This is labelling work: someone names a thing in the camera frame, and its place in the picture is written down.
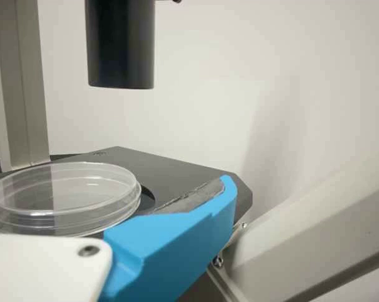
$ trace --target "white background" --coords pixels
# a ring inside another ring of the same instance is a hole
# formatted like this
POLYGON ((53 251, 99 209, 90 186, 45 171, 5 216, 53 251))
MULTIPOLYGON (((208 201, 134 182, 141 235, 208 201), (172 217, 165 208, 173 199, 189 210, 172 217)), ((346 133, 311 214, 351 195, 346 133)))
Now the white background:
POLYGON ((157 2, 155 88, 89 87, 83 0, 39 0, 51 154, 234 171, 255 216, 379 149, 379 1, 157 2))

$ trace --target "petri dish lid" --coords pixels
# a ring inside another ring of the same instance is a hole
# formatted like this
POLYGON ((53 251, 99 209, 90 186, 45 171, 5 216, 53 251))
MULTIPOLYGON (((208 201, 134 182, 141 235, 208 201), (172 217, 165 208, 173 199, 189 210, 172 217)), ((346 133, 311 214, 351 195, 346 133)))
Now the petri dish lid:
POLYGON ((129 218, 140 204, 135 175, 118 165, 40 165, 0 179, 0 233, 86 236, 129 218))

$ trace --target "petri dish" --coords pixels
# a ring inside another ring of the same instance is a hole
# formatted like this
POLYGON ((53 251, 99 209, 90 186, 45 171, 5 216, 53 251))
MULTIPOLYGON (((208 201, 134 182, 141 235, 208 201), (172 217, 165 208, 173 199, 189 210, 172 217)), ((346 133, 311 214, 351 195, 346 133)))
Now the petri dish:
POLYGON ((141 186, 118 165, 53 163, 0 179, 0 233, 86 236, 129 218, 141 186))

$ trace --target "blue plastic clip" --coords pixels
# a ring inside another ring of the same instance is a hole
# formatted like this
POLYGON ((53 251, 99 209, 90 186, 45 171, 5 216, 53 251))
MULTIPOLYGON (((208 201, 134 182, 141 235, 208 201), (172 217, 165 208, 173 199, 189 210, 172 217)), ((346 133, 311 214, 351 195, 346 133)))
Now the blue plastic clip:
POLYGON ((99 301, 175 301, 228 242, 237 188, 187 213, 137 216, 104 232, 113 266, 99 301))

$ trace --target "screw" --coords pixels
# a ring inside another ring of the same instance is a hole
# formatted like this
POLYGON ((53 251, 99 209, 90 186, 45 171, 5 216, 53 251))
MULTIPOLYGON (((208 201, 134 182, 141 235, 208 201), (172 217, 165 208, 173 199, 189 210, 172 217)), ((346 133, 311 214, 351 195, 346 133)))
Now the screw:
POLYGON ((94 245, 87 245, 79 250, 77 253, 81 257, 90 257, 96 255, 100 249, 94 245))
POLYGON ((212 263, 214 267, 217 267, 218 269, 220 269, 224 265, 224 260, 220 256, 217 255, 215 256, 215 258, 213 258, 212 263))

